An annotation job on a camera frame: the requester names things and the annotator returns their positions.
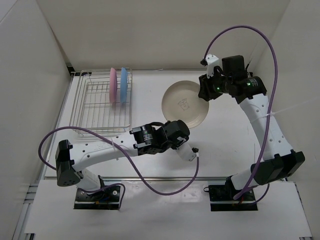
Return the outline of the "cream plate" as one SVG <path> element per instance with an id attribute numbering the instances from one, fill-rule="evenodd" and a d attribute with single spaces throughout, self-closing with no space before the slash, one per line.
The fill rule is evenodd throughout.
<path id="1" fill-rule="evenodd" d="M 198 96 L 200 85 L 189 80 L 172 84 L 164 93 L 161 110 L 166 120 L 182 120 L 188 128 L 199 126 L 207 117 L 209 102 Z"/>

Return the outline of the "blue plate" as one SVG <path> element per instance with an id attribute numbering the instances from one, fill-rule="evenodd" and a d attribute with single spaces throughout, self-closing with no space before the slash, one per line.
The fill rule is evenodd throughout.
<path id="1" fill-rule="evenodd" d="M 121 68 L 120 76 L 120 103 L 124 104 L 127 100 L 127 91 L 128 91 L 128 72 L 126 68 Z"/>

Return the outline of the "pink plate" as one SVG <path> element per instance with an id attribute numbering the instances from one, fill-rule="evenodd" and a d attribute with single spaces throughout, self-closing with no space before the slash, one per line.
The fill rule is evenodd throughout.
<path id="1" fill-rule="evenodd" d="M 115 103 L 117 99 L 117 71 L 112 67 L 109 75 L 109 101 Z"/>

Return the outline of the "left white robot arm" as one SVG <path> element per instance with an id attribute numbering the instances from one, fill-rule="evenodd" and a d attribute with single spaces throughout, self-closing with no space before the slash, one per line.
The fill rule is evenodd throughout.
<path id="1" fill-rule="evenodd" d="M 182 160 L 192 161 L 196 153 L 187 143 L 189 135 L 188 126 L 182 120 L 175 120 L 134 127 L 107 140 L 75 144 L 67 139 L 62 140 L 55 154 L 57 185 L 76 185 L 86 190 L 93 200 L 100 200 L 105 188 L 102 180 L 88 167 L 125 156 L 162 154 L 169 149 L 174 150 Z"/>

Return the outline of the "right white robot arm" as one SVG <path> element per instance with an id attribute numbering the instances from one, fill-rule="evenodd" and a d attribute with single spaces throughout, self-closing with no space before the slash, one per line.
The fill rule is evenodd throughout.
<path id="1" fill-rule="evenodd" d="M 226 197 L 237 200 L 254 187 L 292 176 L 305 162 L 305 155 L 294 150 L 268 110 L 270 100 L 262 79 L 248 73 L 241 55 L 219 59 L 207 54 L 201 64 L 206 67 L 206 74 L 199 77 L 199 98 L 207 102 L 223 94 L 234 98 L 247 116 L 260 145 L 256 163 L 226 179 Z"/>

